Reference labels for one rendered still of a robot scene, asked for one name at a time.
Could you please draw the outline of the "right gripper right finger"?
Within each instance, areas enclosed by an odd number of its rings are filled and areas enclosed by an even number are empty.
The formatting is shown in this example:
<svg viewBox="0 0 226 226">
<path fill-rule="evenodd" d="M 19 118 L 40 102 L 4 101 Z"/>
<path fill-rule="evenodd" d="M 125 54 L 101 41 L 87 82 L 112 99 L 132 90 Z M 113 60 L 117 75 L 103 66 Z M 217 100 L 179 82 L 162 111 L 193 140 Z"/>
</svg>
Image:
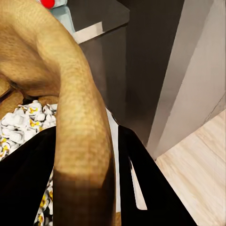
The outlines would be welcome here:
<svg viewBox="0 0 226 226">
<path fill-rule="evenodd" d="M 136 133 L 118 126 L 121 226 L 197 226 Z M 129 157 L 147 206 L 139 210 Z"/>
</svg>

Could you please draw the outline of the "microwave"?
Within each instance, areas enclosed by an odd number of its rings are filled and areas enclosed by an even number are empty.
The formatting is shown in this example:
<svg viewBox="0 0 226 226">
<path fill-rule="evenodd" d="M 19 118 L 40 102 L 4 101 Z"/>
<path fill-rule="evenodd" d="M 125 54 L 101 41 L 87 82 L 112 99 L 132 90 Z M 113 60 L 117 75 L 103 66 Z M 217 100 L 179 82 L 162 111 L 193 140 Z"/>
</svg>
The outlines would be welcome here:
<svg viewBox="0 0 226 226">
<path fill-rule="evenodd" d="M 39 0 L 39 2 L 45 6 L 49 12 L 64 7 L 67 4 L 67 0 Z"/>
</svg>

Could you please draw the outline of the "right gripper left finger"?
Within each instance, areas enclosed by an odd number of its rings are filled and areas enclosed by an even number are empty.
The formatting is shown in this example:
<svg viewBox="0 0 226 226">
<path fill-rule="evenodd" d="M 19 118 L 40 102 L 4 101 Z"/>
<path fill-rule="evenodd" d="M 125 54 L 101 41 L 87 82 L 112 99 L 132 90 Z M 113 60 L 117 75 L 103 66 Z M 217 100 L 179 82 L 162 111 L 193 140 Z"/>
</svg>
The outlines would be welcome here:
<svg viewBox="0 0 226 226">
<path fill-rule="evenodd" d="M 53 170 L 56 126 L 0 161 L 0 226 L 33 226 Z"/>
</svg>

